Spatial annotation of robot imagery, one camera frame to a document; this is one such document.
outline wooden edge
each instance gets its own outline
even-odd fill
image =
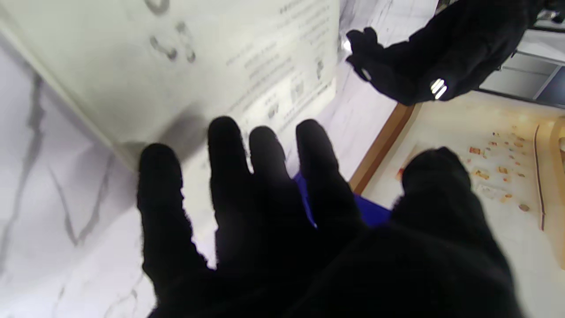
[[[544,204],[541,225],[561,269],[565,269],[565,171],[559,148],[563,129],[565,119],[560,118],[553,126],[542,124],[536,137],[538,180]]]
[[[365,154],[353,177],[351,177],[349,186],[353,193],[357,195],[363,193],[377,168],[408,123],[415,107],[419,107],[419,105],[404,106],[400,103],[396,105],[383,129]]]

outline wooden frame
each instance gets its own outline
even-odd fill
[[[398,139],[402,130],[412,116],[414,109],[420,107],[396,105],[389,119],[386,121],[383,129],[365,154],[365,157],[357,167],[357,170],[351,177],[349,186],[353,193],[361,195],[369,181],[383,162],[386,154],[390,151],[394,142]]]

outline blue object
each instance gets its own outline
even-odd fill
[[[306,190],[306,180],[301,173],[298,173],[294,177],[294,181],[298,184],[300,189],[300,194],[302,195],[302,202],[304,203],[304,209],[308,215],[308,219],[312,224],[315,225],[314,219],[312,217],[312,211],[310,210],[310,204],[308,203],[308,191]],[[369,200],[366,200],[358,195],[355,195],[355,202],[361,211],[363,221],[370,227],[377,227],[388,221],[390,217],[390,211],[375,204]]]

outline small item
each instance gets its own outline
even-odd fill
[[[470,147],[469,152],[473,153],[473,154],[478,154],[478,155],[481,155],[481,153],[482,153],[481,149],[475,148],[475,147]]]
[[[396,173],[396,180],[401,181],[402,175],[404,175],[404,168],[398,169],[398,172]]]
[[[496,197],[501,197],[503,195],[503,191],[493,188],[493,187],[489,187],[486,186],[484,184],[477,184],[476,188],[475,188],[475,192],[477,194],[480,195],[484,195],[486,198],[493,200]]]
[[[490,179],[490,175],[488,173],[488,171],[483,170],[483,169],[475,169],[475,171],[473,172],[473,175],[482,178],[484,180],[488,180]]]
[[[510,198],[512,198],[511,194],[505,194],[503,197],[500,198],[501,203],[506,203]]]

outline finger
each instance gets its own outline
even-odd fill
[[[250,270],[260,259],[254,189],[240,129],[231,118],[220,117],[208,129],[212,169],[210,189],[215,218],[218,268]]]
[[[248,177],[241,131],[230,117],[219,117],[208,128],[208,154],[212,177],[230,180]]]
[[[158,296],[189,272],[207,270],[194,243],[192,227],[182,209],[182,175],[173,150],[148,146],[139,164],[137,207],[144,236],[143,269]]]
[[[296,128],[298,155],[314,221],[321,230],[356,231],[364,227],[353,193],[339,172],[328,135],[314,120]]]
[[[275,133],[268,127],[258,127],[251,132],[249,145],[269,226],[286,231],[313,230],[298,186],[286,171],[284,151]]]
[[[254,210],[253,185],[247,168],[241,132],[235,121],[220,117],[208,129],[208,153],[212,169],[210,188],[218,224],[231,226]]]
[[[364,65],[363,58],[364,57],[361,54],[352,54],[348,56],[348,58],[345,61],[351,64],[355,73],[357,73],[357,75],[359,75],[359,77],[362,80],[370,81],[371,75],[368,73],[368,71],[363,69],[363,65]]]
[[[460,162],[459,157],[447,147],[441,147],[436,152],[453,162]]]
[[[367,27],[363,29],[363,33],[365,33],[367,41],[373,42],[375,44],[379,42],[377,38],[377,32],[375,31],[375,29]]]
[[[351,30],[346,34],[349,43],[351,44],[351,51],[353,53],[361,53],[365,50],[365,35],[359,30]]]
[[[268,127],[257,127],[249,135],[251,164],[255,175],[263,182],[277,185],[290,181],[285,155],[275,133]]]
[[[182,209],[182,174],[174,151],[152,144],[141,153],[137,200],[143,206]]]

